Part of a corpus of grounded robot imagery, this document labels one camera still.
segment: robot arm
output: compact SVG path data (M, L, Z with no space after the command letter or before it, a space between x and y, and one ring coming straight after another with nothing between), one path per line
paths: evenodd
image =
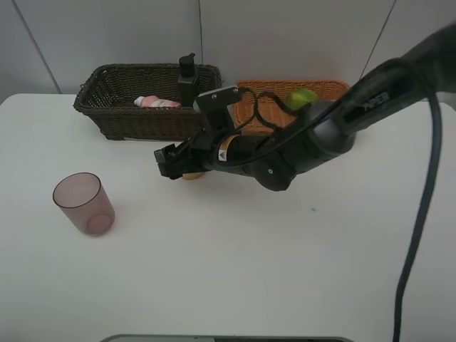
M162 176L171 179L217 170L254 177L270 190L286 190L298 174L348 152L359 130L423 99L417 74L434 92L456 93L456 24L381 64L335 103L296 113L294 122L270 137L241 135L234 128L227 106L239 102L246 89L201 94L195 109L203 115L203 130L177 147L155 151L155 158Z

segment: white table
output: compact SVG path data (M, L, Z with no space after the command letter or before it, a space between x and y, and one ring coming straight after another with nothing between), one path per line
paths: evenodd
M393 299L425 180L418 103L358 136L286 192L211 172L161 177L167 142L109 141L73 95L0 107L0 339L98 342L118 333L340 336L389 341ZM442 105L440 173L405 293L401 341L456 339L456 113ZM80 234L51 199L100 176L117 214Z

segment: plastic cup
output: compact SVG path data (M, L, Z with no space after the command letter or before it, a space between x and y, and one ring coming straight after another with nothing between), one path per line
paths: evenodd
M93 237L105 234L114 223L114 209L100 178L82 172L68 176L54 189L52 198L79 229Z

